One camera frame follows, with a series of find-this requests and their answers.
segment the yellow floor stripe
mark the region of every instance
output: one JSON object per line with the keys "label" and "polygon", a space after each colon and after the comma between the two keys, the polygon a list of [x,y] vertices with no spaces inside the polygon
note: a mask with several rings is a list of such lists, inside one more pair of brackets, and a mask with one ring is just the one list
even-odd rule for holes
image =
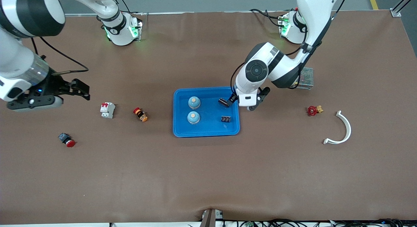
{"label": "yellow floor stripe", "polygon": [[377,5],[377,1],[376,0],[370,0],[370,1],[371,1],[372,9],[379,10],[378,5]]}

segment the red button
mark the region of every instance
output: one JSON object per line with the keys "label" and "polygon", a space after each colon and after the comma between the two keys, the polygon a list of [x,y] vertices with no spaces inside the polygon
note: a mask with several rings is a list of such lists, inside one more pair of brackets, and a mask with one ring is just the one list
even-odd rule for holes
{"label": "red button", "polygon": [[67,144],[67,147],[73,147],[76,144],[76,142],[74,140],[69,140],[67,141],[66,144]]}

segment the white curved pipe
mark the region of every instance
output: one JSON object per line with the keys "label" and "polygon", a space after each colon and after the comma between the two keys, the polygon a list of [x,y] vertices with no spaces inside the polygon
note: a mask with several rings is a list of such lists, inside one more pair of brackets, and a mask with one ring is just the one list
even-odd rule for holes
{"label": "white curved pipe", "polygon": [[342,141],[333,141],[333,140],[331,140],[329,138],[326,138],[326,140],[323,142],[323,144],[327,144],[327,143],[330,143],[330,144],[340,144],[342,142],[347,141],[350,138],[350,134],[352,132],[352,128],[350,127],[349,121],[346,119],[346,117],[344,117],[341,114],[341,111],[338,111],[336,113],[336,116],[339,117],[343,121],[344,125],[346,126],[346,136],[343,138]]}

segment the orange component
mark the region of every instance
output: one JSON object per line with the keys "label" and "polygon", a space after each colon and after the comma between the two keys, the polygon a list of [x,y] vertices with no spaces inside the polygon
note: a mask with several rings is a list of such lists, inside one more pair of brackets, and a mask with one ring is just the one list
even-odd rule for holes
{"label": "orange component", "polygon": [[147,121],[148,120],[148,117],[146,116],[146,114],[139,108],[139,107],[136,107],[134,110],[133,110],[133,113],[135,114],[135,115],[137,115],[137,117],[142,121],[142,122],[145,122],[145,121]]}

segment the white circuit breaker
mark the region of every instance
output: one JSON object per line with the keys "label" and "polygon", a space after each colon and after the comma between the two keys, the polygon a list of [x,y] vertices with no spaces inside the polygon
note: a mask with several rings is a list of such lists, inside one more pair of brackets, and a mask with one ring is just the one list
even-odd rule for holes
{"label": "white circuit breaker", "polygon": [[113,119],[113,112],[116,106],[111,102],[105,102],[101,104],[100,112],[101,117]]}

